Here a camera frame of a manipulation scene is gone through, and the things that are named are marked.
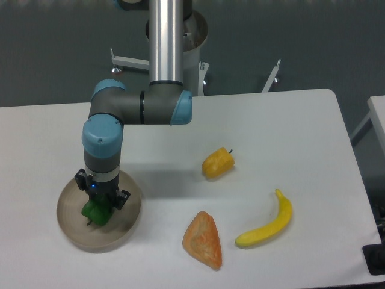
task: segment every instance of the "toy yellow pepper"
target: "toy yellow pepper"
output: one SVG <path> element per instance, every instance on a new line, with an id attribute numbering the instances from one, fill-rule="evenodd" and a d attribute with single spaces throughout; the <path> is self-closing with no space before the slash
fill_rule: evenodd
<path id="1" fill-rule="evenodd" d="M 228 152 L 227 149 L 221 147 L 205 159 L 202 164 L 202 171 L 207 178 L 215 178 L 234 166 L 235 162 L 231 151 Z"/>

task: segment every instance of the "yellow banana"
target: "yellow banana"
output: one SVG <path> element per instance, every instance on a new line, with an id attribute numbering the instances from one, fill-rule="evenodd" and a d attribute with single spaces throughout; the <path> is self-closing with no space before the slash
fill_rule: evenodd
<path id="1" fill-rule="evenodd" d="M 279 202 L 279 211 L 275 220 L 263 227 L 241 234 L 235 239 L 235 244 L 239 247 L 249 247 L 269 239 L 286 227 L 291 219 L 293 207 L 280 190 L 276 190 L 276 196 Z"/>

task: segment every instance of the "round plate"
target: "round plate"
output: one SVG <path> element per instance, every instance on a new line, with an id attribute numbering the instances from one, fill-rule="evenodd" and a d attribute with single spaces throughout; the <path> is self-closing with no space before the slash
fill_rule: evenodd
<path id="1" fill-rule="evenodd" d="M 102 249 L 121 239 L 137 220 L 141 205 L 141 192 L 134 180 L 120 171 L 119 189 L 130 192 L 130 197 L 121 210 L 115 210 L 108 223 L 98 226 L 91 223 L 81 210 L 88 201 L 88 195 L 81 191 L 72 179 L 60 194 L 57 205 L 57 219 L 62 231 L 76 245 L 83 249 Z"/>

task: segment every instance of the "green pepper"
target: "green pepper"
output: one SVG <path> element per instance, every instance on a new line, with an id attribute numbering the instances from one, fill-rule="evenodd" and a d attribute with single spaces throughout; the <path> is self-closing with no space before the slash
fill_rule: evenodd
<path id="1" fill-rule="evenodd" d="M 104 226 L 111 218 L 112 213 L 111 203 L 104 194 L 96 195 L 82 209 L 82 215 L 99 226 Z"/>

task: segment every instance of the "metal pole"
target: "metal pole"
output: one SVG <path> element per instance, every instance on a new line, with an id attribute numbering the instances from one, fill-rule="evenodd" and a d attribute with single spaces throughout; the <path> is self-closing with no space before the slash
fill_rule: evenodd
<path id="1" fill-rule="evenodd" d="M 183 84 L 183 1 L 150 0 L 150 84 Z"/>

